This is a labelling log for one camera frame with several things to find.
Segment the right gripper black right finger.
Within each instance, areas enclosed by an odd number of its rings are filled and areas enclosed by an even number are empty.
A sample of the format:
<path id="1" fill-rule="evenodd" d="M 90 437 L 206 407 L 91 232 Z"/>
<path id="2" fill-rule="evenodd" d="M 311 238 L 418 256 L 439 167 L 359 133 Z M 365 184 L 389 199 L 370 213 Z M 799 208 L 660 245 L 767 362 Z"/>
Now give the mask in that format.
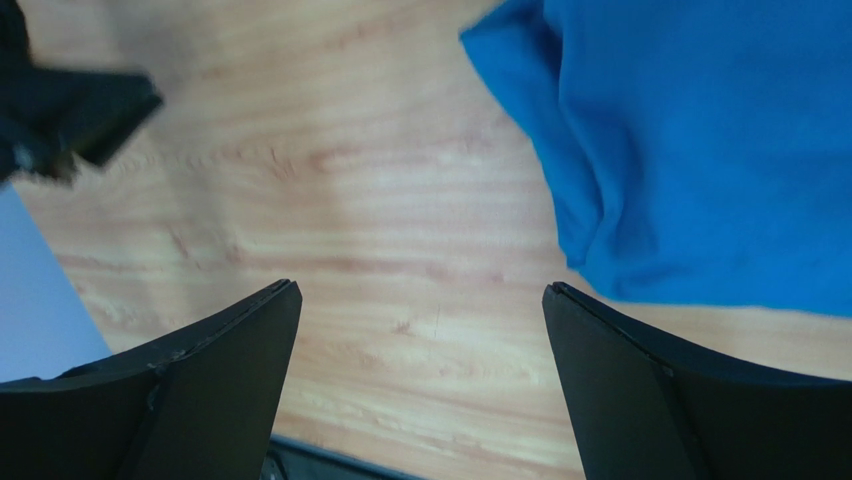
<path id="1" fill-rule="evenodd" d="M 564 283 L 542 307 L 589 479 L 847 479 L 851 385 L 744 361 Z"/>

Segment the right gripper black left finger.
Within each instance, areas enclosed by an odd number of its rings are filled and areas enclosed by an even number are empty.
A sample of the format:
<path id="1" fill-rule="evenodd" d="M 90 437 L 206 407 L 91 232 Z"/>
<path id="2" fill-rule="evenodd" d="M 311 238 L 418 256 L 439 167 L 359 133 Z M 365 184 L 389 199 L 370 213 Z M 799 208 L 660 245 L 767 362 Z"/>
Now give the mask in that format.
<path id="1" fill-rule="evenodd" d="M 131 350 L 1 386 L 5 479 L 256 479 L 302 295 L 280 280 Z"/>

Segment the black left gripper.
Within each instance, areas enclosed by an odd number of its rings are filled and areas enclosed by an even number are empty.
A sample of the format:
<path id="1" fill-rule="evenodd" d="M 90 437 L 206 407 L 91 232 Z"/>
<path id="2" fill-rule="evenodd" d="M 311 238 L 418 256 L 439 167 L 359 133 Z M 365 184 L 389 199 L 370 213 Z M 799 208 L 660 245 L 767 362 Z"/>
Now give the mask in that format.
<path id="1" fill-rule="evenodd" d="M 104 168 L 162 103 L 142 72 L 37 64 L 23 10 L 2 2 L 2 182 L 26 174 L 70 183 L 78 161 Z"/>

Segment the blue t shirt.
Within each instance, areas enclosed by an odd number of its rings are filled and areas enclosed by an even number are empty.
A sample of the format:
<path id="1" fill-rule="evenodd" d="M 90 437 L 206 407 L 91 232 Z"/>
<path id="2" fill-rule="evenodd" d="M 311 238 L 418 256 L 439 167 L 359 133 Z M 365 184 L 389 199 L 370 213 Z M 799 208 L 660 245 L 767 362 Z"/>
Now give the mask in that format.
<path id="1" fill-rule="evenodd" d="M 599 294 L 850 314 L 849 2 L 506 1 L 460 41 Z"/>

